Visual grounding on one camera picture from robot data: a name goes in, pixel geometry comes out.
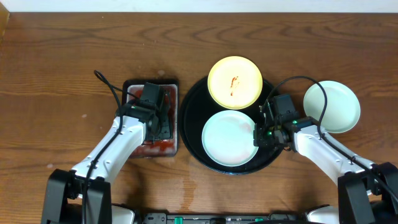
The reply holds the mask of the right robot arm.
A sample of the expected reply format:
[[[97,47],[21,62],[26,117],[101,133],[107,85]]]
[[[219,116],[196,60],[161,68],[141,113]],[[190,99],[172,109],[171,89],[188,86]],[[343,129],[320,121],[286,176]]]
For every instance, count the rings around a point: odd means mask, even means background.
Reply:
[[[294,151],[311,160],[338,188],[338,207],[306,212],[302,223],[397,223],[397,167],[376,164],[342,145],[318,121],[297,112],[260,108],[254,143]]]

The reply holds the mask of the light blue plate front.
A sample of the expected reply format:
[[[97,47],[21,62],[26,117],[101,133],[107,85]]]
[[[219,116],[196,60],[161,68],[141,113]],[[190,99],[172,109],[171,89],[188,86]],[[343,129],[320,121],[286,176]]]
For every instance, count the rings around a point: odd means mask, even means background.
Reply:
[[[327,97],[327,106],[321,125],[329,133],[345,133],[354,128],[361,115],[358,97],[346,85],[336,81],[322,81]],[[307,116],[320,119],[324,107],[323,92],[317,84],[312,85],[303,98]]]

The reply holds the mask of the light blue plate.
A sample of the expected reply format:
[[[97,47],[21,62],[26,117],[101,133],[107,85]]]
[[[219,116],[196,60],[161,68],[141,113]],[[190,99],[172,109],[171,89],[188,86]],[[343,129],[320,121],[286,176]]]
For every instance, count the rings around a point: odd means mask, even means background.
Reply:
[[[219,165],[237,167],[248,163],[257,153],[254,121],[246,114],[224,110],[204,125],[201,143],[206,154]]]
[[[354,128],[361,115],[358,97],[346,85],[336,81],[322,81],[327,97],[327,106],[321,125],[329,133],[345,133]],[[324,107],[323,92],[317,84],[312,85],[303,98],[307,116],[320,119]]]

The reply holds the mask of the yellow plate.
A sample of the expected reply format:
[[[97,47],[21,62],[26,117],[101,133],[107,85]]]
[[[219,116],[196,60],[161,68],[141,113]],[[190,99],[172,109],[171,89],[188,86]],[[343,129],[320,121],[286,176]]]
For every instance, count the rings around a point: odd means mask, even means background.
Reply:
[[[211,97],[222,107],[241,110],[260,96],[263,79],[257,65],[240,56],[229,56],[216,62],[207,81]]]

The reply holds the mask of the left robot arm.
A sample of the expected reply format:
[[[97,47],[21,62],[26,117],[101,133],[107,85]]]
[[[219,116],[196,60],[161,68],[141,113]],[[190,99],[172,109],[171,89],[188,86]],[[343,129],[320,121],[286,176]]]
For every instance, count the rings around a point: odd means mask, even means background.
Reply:
[[[133,210],[111,203],[111,185],[143,143],[177,138],[177,103],[129,101],[98,145],[69,171],[55,169],[47,181],[42,223],[134,223]]]

